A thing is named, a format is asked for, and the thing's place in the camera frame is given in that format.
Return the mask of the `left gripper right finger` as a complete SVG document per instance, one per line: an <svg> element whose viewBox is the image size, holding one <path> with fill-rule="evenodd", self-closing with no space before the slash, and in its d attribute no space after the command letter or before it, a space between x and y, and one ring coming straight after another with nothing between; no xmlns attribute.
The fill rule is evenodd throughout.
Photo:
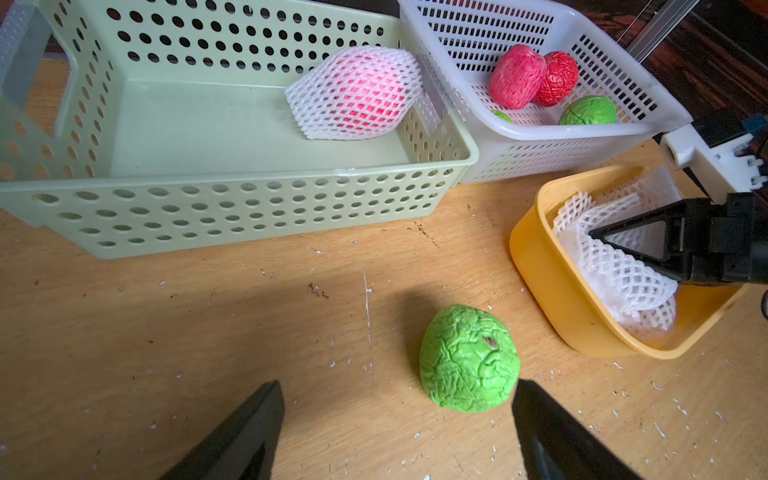
<svg viewBox="0 0 768 480"><path fill-rule="evenodd" d="M530 479L639 476L532 380L519 380L512 413Z"/></svg>

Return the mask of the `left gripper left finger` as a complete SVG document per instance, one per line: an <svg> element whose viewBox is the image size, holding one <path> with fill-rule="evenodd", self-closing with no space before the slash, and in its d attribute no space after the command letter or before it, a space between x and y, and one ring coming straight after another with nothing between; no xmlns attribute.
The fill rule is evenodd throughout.
<svg viewBox="0 0 768 480"><path fill-rule="evenodd" d="M280 383L264 383L162 477L269 479L284 415Z"/></svg>

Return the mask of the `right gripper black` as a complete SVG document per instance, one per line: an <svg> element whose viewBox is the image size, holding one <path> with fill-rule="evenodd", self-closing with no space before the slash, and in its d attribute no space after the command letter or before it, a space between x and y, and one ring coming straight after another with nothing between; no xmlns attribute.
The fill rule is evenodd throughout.
<svg viewBox="0 0 768 480"><path fill-rule="evenodd" d="M685 283L767 282L767 205L752 193L680 200L589 236Z"/></svg>

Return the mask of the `green apple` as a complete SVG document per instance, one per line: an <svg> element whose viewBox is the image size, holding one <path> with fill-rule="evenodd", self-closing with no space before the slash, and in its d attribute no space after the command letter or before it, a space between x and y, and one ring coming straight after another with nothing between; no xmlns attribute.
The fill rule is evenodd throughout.
<svg viewBox="0 0 768 480"><path fill-rule="evenodd" d="M605 96L589 95L569 104L562 113L560 125L605 125L617 122L617 109Z"/></svg>
<svg viewBox="0 0 768 480"><path fill-rule="evenodd" d="M432 402L474 414L510 399L521 358L500 320L470 306L452 305L438 312L427 327L419 369Z"/></svg>
<svg viewBox="0 0 768 480"><path fill-rule="evenodd" d="M498 117L499 119L501 119L501 120L503 120L503 121L505 121L505 122L508 122L508 123L511 123L511 124L513 124L513 123L514 123L514 121L513 121L513 120L512 120L512 119L511 119L511 118L510 118L510 117L509 117L509 116L508 116L508 115L507 115L505 112L503 112L503 111L500 111L500 110L493 110L493 111L492 111L492 113L493 113L493 114L494 114L496 117Z"/></svg>

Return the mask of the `red apple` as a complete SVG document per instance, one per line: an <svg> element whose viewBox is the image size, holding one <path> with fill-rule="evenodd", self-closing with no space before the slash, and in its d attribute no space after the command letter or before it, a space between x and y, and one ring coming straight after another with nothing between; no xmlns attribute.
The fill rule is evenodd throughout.
<svg viewBox="0 0 768 480"><path fill-rule="evenodd" d="M544 56L546 72L532 102L542 107L561 103L579 81L579 66L567 53L550 52Z"/></svg>

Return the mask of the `yellow plastic tray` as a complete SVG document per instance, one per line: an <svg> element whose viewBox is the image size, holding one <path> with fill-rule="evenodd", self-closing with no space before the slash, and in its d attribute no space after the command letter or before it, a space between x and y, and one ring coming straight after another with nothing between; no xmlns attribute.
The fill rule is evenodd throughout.
<svg viewBox="0 0 768 480"><path fill-rule="evenodd" d="M747 292L745 285L679 285L676 320L666 334L639 339L612 317L577 270L553 232L565 201L579 191L596 197L652 171L639 165L608 166L544 184L510 236L512 259L545 316L574 350L598 358L640 354L656 360L680 357Z"/></svg>

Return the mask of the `white plastic basket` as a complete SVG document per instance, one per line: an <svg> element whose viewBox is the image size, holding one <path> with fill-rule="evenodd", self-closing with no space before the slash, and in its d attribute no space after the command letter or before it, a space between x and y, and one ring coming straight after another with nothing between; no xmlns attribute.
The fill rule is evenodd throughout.
<svg viewBox="0 0 768 480"><path fill-rule="evenodd" d="M400 18L425 51L424 62L479 148L465 183L575 170L614 158L692 121L689 112L639 62L581 13L552 1L402 1ZM489 94L504 53L526 45L563 51L579 81L560 104L509 110ZM568 126L564 109L589 95L610 98L617 122ZM514 123L492 111L505 112Z"/></svg>

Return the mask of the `green plastic basket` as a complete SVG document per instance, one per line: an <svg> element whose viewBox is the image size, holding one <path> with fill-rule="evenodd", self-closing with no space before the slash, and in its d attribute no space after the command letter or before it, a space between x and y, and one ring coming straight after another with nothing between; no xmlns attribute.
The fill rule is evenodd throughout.
<svg viewBox="0 0 768 480"><path fill-rule="evenodd" d="M337 51L417 52L310 1L17 1L1 25L1 207L102 259L423 217L476 163L457 111L307 139L285 89Z"/></svg>

